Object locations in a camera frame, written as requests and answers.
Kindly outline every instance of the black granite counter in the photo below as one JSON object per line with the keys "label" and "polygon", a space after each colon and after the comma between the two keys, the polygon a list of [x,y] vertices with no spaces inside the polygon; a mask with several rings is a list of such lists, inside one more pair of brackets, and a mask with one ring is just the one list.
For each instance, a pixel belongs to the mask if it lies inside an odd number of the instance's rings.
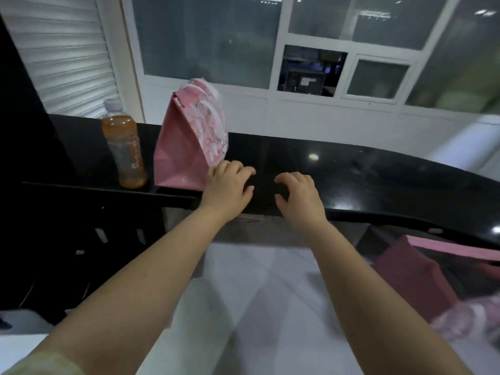
{"label": "black granite counter", "polygon": [[[107,147],[100,121],[51,115],[74,174],[56,184],[25,182],[31,192],[72,202],[152,203],[196,208],[201,193],[153,184],[153,153],[160,126],[140,124],[142,156],[149,182],[125,190]],[[313,160],[309,155],[315,154]],[[254,197],[245,212],[279,215],[273,183],[284,171],[310,174],[331,220],[391,224],[421,231],[442,229],[441,236],[464,245],[500,248],[500,183],[428,160],[362,146],[229,134],[227,160],[257,170],[249,184]]]}

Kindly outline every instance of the bottle cap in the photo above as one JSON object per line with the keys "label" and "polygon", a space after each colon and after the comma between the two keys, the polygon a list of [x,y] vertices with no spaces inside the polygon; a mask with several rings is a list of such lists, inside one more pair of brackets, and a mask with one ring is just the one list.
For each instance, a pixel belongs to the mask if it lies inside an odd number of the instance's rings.
{"label": "bottle cap", "polygon": [[122,102],[119,98],[107,98],[104,100],[104,107],[108,112],[122,111]]}

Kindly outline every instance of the pink paper bag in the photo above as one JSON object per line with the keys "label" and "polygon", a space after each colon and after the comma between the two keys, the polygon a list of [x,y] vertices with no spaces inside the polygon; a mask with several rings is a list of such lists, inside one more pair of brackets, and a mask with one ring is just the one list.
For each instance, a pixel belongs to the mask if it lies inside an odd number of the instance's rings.
{"label": "pink paper bag", "polygon": [[228,128],[219,92],[193,79],[172,94],[154,150],[154,183],[204,190],[209,167],[224,160]]}

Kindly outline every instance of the glass pane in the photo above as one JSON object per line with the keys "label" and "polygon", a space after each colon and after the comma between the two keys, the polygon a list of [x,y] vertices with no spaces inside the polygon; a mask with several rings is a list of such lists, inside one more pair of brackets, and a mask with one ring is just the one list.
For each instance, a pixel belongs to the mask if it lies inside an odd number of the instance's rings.
{"label": "glass pane", "polygon": [[268,88],[279,0],[132,0],[147,75]]}
{"label": "glass pane", "polygon": [[333,97],[347,53],[286,45],[278,90]]}
{"label": "glass pane", "polygon": [[394,98],[407,65],[359,60],[348,94],[378,98]]}
{"label": "glass pane", "polygon": [[500,113],[500,0],[461,0],[406,104]]}
{"label": "glass pane", "polygon": [[289,31],[420,50],[446,0],[295,0]]}

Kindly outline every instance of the forearm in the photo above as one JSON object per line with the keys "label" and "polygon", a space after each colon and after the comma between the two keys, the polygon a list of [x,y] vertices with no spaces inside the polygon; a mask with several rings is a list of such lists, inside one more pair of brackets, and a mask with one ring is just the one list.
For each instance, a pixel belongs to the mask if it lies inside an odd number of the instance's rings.
{"label": "forearm", "polygon": [[60,352],[87,375],[134,374],[221,226],[195,211],[94,292],[35,350]]}
{"label": "forearm", "polygon": [[449,345],[328,222],[311,249],[353,352],[366,375],[470,374]]}

